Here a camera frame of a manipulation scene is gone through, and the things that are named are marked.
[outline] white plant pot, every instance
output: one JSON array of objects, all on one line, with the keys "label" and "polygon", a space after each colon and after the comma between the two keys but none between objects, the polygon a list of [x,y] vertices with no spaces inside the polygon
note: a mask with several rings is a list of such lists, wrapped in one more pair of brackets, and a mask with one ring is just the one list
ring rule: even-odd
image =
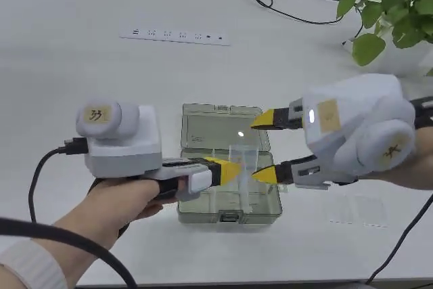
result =
[{"label": "white plant pot", "polygon": [[[417,74],[421,68],[421,62],[433,50],[432,44],[426,41],[419,42],[414,47],[399,49],[392,42],[390,32],[382,35],[382,38],[386,42],[385,50],[371,63],[360,67],[365,72],[396,76]],[[352,53],[352,41],[347,41],[344,48]]]}]

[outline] box lid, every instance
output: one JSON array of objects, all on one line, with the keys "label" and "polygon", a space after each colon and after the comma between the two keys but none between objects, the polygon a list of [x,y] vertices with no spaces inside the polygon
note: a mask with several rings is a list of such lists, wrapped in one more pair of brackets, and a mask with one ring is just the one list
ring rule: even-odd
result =
[{"label": "box lid", "polygon": [[260,114],[255,107],[183,104],[181,146],[228,150],[230,145],[248,145],[268,152],[267,132],[250,128]]}]

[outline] white desk surface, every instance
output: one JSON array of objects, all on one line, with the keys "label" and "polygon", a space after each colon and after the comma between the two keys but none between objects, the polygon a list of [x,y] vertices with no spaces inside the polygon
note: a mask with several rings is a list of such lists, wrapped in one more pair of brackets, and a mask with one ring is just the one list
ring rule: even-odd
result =
[{"label": "white desk surface", "polygon": [[[336,4],[275,0],[282,10],[331,20]],[[122,28],[225,31],[230,47],[119,39]],[[94,96],[154,104],[165,156],[178,156],[183,103],[281,107],[309,85],[359,74],[340,43],[356,14],[312,26],[272,14],[251,0],[0,0],[0,212],[28,219],[27,191],[39,159],[75,136],[76,109]],[[415,96],[432,90],[408,83]],[[302,132],[270,132],[275,161],[308,154]],[[86,194],[83,157],[52,158],[35,202],[52,223]],[[388,256],[429,192],[360,181],[328,192],[290,188],[270,227],[182,225],[175,206],[137,222],[113,248],[139,284],[305,282],[367,278]],[[332,201],[382,203],[387,227],[331,223]],[[433,210],[378,278],[433,278]],[[0,238],[0,249],[16,239]],[[121,279],[96,262],[80,285]]]}]

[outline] translucent green box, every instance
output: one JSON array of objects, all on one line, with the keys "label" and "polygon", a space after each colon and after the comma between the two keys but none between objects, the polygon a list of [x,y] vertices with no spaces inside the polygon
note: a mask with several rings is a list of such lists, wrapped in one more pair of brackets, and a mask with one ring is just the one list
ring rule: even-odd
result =
[{"label": "translucent green box", "polygon": [[[250,128],[260,114],[260,108],[184,104],[181,156],[228,160],[230,146],[252,146],[258,148],[258,169],[272,165],[267,132]],[[271,224],[282,214],[277,185],[250,179],[248,202],[248,210],[241,207],[241,193],[234,181],[207,189],[195,200],[180,202],[177,210],[182,223]]]}]

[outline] led light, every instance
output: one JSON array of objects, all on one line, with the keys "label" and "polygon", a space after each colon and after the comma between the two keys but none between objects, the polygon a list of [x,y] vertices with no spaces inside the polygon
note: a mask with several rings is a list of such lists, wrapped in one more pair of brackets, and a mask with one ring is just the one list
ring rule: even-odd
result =
[{"label": "led light", "polygon": [[310,110],[309,116],[310,116],[310,123],[314,123],[314,111],[313,110]]}]

